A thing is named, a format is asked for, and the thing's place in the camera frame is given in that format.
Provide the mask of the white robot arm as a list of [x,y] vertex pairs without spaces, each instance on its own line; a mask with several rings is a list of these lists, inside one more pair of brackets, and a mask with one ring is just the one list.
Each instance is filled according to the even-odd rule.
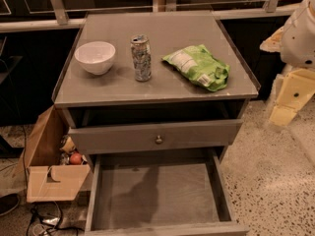
[[288,125],[315,93],[315,0],[303,0],[299,7],[260,49],[279,52],[291,70],[282,76],[270,121]]

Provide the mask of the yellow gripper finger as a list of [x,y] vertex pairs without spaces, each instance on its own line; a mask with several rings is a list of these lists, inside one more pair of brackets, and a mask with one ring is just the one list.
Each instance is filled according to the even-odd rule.
[[278,126],[287,126],[315,93],[315,71],[296,69],[283,78],[283,83],[270,116]]
[[283,27],[277,29],[271,36],[260,44],[260,49],[266,52],[280,52],[283,32]]

